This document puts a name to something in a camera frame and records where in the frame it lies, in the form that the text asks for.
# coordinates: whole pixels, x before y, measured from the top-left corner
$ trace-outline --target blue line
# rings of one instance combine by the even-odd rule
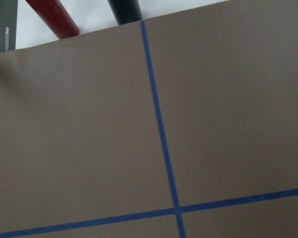
[[[240,205],[240,204],[252,203],[252,202],[261,202],[261,201],[273,200],[273,199],[284,198],[284,197],[293,197],[293,196],[298,196],[298,189],[183,206],[180,208],[180,210],[181,210],[181,213],[194,212],[194,211],[234,206],[234,205]]]
[[[151,218],[151,217],[160,217],[166,215],[173,215],[174,209],[162,209],[150,212],[141,212],[141,213],[134,213],[130,215],[123,215],[117,217],[108,217],[108,218],[101,218],[95,219],[90,221],[83,221],[83,222],[75,222],[75,223],[68,223],[56,226],[49,226],[49,227],[41,227],[41,228],[33,228],[15,232],[7,232],[7,233],[0,233],[0,238],[12,238],[12,237],[20,237],[20,236],[29,236],[41,233],[49,233],[49,232],[59,232],[64,230],[71,230],[83,227],[93,227],[105,224],[112,224],[117,222],[126,222],[132,220],[139,220],[144,218]]]
[[[148,74],[149,74],[150,85],[151,85],[151,92],[152,92],[152,97],[153,97],[153,104],[154,104],[155,115],[157,118],[157,123],[158,123],[158,128],[159,128],[160,140],[161,140],[161,145],[162,145],[162,150],[163,150],[165,166],[166,166],[166,170],[167,170],[167,174],[168,174],[168,180],[169,180],[169,185],[170,185],[170,190],[171,190],[173,206],[175,209],[175,215],[176,215],[176,219],[177,219],[180,237],[186,238],[183,220],[182,220],[182,214],[179,209],[180,204],[179,204],[178,194],[177,194],[177,190],[176,190],[176,186],[175,186],[167,140],[166,140],[165,133],[164,133],[162,115],[161,115],[158,93],[157,93],[157,88],[155,85],[153,67],[152,67],[151,56],[150,56],[150,49],[149,49],[146,25],[145,25],[144,21],[141,21],[140,24],[141,24],[141,32],[142,32],[143,42],[144,42],[147,67],[148,67]]]

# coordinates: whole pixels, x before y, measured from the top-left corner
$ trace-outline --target vertical blue line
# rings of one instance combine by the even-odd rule
[[[171,190],[171,196],[172,196],[175,216],[176,216],[176,220],[177,220],[177,224],[178,224],[180,237],[186,238],[183,220],[182,220],[182,214],[180,211],[178,194],[177,194],[173,171],[172,171],[172,166],[171,166],[171,160],[170,160],[167,140],[166,140],[165,133],[164,133],[162,115],[161,115],[161,110],[160,110],[160,105],[159,105],[159,100],[158,100],[158,93],[157,93],[155,80],[154,80],[154,73],[153,73],[153,67],[152,67],[152,62],[151,62],[146,25],[145,25],[144,21],[141,21],[140,24],[141,24],[141,32],[143,35],[144,49],[145,49],[145,55],[146,55],[147,68],[148,68],[149,80],[150,80],[150,85],[151,85],[151,92],[152,92],[152,97],[153,97],[155,115],[157,118],[157,123],[158,123],[158,128],[159,128],[160,140],[161,140],[161,145],[162,145],[162,150],[163,150],[165,166],[166,166],[166,170],[167,170],[167,174],[168,174],[168,180],[169,180],[169,185],[170,185],[170,190]]]

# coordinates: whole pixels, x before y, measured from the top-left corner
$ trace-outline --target white surface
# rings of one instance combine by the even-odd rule
[[[143,18],[170,14],[224,0],[139,0]],[[107,0],[61,0],[80,34],[117,26]],[[32,47],[58,38],[25,0],[18,0],[16,49]]]

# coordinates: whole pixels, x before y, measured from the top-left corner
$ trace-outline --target red cylinder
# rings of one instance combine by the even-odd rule
[[[77,36],[79,34],[78,27],[60,0],[26,1],[59,39]]]

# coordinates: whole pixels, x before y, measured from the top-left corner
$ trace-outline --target brown surface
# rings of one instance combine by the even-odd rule
[[[178,238],[174,216],[45,233],[27,238]]]
[[[0,232],[170,207],[139,23],[0,54]]]
[[[298,0],[146,26],[180,204],[298,188]]]
[[[298,238],[298,197],[183,214],[187,238]]]

